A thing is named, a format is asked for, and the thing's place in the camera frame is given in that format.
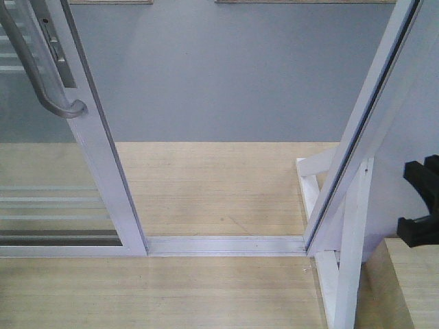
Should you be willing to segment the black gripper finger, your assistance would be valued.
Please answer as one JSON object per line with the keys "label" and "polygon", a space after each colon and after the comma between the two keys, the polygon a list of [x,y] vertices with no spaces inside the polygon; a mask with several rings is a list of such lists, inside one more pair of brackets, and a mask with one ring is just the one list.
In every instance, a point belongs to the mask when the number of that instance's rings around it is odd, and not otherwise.
{"label": "black gripper finger", "polygon": [[438,205],[438,155],[405,163],[403,177],[415,188],[427,206]]}
{"label": "black gripper finger", "polygon": [[397,235],[409,246],[438,244],[438,215],[430,214],[417,220],[399,218]]}

